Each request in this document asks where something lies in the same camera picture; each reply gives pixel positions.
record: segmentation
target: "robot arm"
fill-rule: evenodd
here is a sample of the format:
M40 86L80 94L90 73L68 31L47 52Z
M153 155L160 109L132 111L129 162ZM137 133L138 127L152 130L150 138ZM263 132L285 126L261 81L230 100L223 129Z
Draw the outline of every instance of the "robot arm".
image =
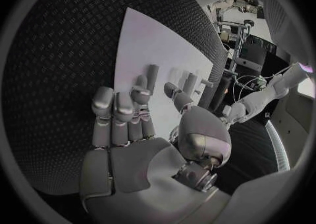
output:
M229 128L236 122L243 123L253 118L262 112L272 100L286 96L290 88L297 86L307 77L299 63L293 64L283 75L276 75L265 89L245 96L231 107L226 106L222 121Z

